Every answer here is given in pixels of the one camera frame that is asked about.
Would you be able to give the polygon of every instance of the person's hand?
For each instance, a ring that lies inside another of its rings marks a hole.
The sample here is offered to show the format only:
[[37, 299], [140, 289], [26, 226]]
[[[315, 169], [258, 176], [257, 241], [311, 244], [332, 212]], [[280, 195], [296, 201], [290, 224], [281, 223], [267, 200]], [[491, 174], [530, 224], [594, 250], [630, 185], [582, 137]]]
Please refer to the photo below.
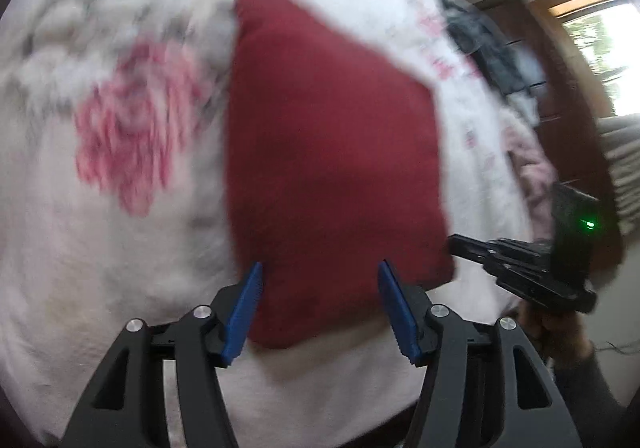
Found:
[[540, 356], [553, 358], [558, 368], [573, 367], [593, 354], [593, 344], [577, 312], [552, 313], [522, 301], [518, 323]]

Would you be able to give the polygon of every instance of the window pane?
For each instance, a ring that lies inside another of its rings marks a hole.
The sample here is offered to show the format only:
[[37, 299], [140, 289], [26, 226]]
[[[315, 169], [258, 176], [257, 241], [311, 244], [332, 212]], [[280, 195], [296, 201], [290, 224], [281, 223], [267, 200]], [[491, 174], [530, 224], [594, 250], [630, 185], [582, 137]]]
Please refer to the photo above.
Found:
[[640, 13], [631, 4], [576, 18], [564, 28], [601, 79], [617, 115], [640, 112]]

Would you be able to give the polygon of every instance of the window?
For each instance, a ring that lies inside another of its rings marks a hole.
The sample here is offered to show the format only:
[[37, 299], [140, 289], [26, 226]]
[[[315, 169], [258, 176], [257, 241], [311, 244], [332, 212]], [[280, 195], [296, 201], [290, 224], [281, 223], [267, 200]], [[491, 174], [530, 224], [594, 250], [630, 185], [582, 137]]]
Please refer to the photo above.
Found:
[[[640, 13], [628, 0], [589, 1], [573, 0], [552, 13], [604, 86], [615, 115], [638, 113]], [[574, 9], [562, 14], [563, 7]]]

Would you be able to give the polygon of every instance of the wooden headboard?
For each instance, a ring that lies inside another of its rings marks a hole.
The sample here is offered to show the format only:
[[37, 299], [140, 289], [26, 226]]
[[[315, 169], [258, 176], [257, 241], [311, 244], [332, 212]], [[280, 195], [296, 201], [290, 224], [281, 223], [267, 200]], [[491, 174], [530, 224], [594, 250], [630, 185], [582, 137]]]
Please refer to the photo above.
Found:
[[500, 27], [531, 94], [538, 100], [538, 139], [562, 183], [600, 199], [602, 234], [591, 271], [622, 262], [614, 190], [591, 108], [580, 84], [524, 0], [484, 0], [476, 4]]

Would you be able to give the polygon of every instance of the pillow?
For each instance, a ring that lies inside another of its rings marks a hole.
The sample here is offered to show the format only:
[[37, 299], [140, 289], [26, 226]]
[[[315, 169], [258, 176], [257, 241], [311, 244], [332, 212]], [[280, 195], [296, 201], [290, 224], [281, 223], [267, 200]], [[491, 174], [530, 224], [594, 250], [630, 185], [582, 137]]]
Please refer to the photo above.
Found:
[[449, 281], [431, 92], [291, 0], [236, 0], [228, 215], [264, 264], [250, 338], [286, 348], [382, 309], [377, 266]]

